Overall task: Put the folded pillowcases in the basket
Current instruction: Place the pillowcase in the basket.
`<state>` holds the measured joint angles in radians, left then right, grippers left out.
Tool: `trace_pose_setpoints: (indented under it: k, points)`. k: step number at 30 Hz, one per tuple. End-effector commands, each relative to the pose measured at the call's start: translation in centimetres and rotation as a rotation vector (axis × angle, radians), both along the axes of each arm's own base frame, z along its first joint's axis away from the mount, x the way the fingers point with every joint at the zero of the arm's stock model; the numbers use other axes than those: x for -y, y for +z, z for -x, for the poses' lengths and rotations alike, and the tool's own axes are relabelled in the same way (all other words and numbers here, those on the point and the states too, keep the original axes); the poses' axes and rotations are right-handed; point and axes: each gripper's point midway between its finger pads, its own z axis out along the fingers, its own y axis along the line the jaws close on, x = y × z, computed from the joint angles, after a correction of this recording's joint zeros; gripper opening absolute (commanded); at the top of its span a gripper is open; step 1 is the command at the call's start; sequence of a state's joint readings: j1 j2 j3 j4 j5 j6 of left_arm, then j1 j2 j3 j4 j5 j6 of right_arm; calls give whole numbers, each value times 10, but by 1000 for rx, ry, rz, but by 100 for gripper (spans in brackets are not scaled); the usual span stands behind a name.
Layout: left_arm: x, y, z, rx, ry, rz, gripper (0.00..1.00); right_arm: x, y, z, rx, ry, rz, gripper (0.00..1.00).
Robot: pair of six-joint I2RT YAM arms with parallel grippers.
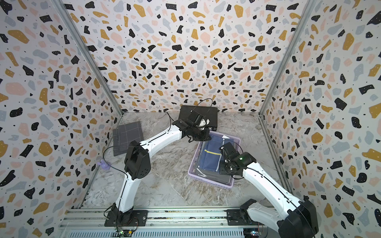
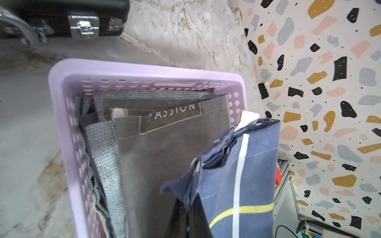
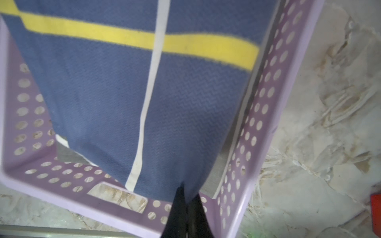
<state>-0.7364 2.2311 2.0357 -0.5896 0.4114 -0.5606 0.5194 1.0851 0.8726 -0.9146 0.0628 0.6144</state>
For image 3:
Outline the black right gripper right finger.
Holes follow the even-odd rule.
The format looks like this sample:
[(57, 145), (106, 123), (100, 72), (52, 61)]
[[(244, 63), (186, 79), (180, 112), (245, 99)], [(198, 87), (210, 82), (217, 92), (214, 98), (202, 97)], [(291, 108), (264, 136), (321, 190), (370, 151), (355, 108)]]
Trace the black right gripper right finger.
[(199, 194), (188, 204), (187, 212), (189, 238), (214, 238)]

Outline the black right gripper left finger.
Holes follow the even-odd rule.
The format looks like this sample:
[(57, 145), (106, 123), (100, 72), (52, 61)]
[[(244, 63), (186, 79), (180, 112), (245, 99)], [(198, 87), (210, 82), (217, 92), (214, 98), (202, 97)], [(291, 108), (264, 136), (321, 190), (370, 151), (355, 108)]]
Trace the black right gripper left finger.
[(184, 195), (184, 186), (180, 186), (172, 204), (167, 224), (161, 238), (187, 237), (187, 205)]

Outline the purple plastic basket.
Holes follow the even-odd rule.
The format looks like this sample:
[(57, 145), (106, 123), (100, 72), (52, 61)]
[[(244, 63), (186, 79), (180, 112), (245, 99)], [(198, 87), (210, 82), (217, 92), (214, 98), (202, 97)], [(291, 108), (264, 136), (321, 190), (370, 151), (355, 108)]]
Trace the purple plastic basket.
[[(236, 236), (280, 116), (291, 93), (323, 1), (286, 1), (274, 42), (233, 158), (216, 199), (202, 197), (217, 238)], [(158, 238), (171, 205), (149, 199), (142, 213), (89, 194), (96, 185), (123, 186), (101, 169), (56, 160), (50, 116), (34, 79), (1, 22), (1, 182), (20, 192), (142, 238)]]

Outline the navy blue checked pillowcase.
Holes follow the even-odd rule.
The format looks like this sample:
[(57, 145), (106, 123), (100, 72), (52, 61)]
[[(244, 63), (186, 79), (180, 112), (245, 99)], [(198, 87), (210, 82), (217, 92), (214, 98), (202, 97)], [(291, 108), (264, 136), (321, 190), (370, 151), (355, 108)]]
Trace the navy blue checked pillowcase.
[(24, 64), (14, 126), (147, 198), (205, 184), (278, 1), (1, 1)]

